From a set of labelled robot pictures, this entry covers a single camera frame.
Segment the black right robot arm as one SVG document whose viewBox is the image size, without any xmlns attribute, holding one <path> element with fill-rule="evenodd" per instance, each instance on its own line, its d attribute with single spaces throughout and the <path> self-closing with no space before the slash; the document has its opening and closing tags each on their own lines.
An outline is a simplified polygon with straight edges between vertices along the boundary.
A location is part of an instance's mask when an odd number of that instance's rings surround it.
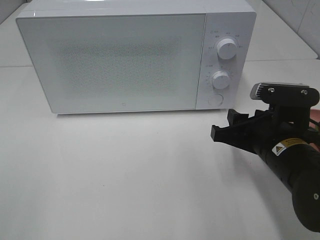
<svg viewBox="0 0 320 240">
<path fill-rule="evenodd" d="M 291 192 L 300 223 L 319 232 L 320 124 L 310 116 L 319 91 L 304 84 L 260 82 L 250 98 L 268 109 L 253 116 L 230 109 L 227 127 L 211 127 L 212 140 L 258 155 Z"/>
</svg>

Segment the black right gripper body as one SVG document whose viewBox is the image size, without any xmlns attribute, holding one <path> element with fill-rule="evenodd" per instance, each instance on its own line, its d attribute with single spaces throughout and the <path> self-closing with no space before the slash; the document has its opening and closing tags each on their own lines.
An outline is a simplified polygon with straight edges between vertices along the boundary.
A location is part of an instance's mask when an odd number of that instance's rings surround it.
<svg viewBox="0 0 320 240">
<path fill-rule="evenodd" d="M 320 101 L 312 87 L 274 86 L 261 91 L 267 110 L 256 110 L 251 124 L 253 154 L 267 151 L 275 156 L 291 151 L 296 155 L 319 155 L 310 143 L 320 144 L 320 134 L 310 127 L 310 111 Z"/>
</svg>

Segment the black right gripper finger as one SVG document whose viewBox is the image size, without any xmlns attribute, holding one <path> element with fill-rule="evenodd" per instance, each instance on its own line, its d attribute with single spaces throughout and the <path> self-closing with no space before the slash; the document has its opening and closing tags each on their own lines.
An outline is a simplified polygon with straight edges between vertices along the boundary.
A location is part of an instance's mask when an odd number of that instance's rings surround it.
<svg viewBox="0 0 320 240">
<path fill-rule="evenodd" d="M 227 121 L 229 125 L 236 125 L 247 121 L 249 118 L 248 113 L 239 113 L 234 109 L 229 109 L 227 113 Z"/>
<path fill-rule="evenodd" d="M 211 126 L 210 136 L 214 142 L 224 143 L 241 150 L 253 150 L 251 124 L 255 122 L 254 117 L 232 118 L 229 126 Z"/>
</svg>

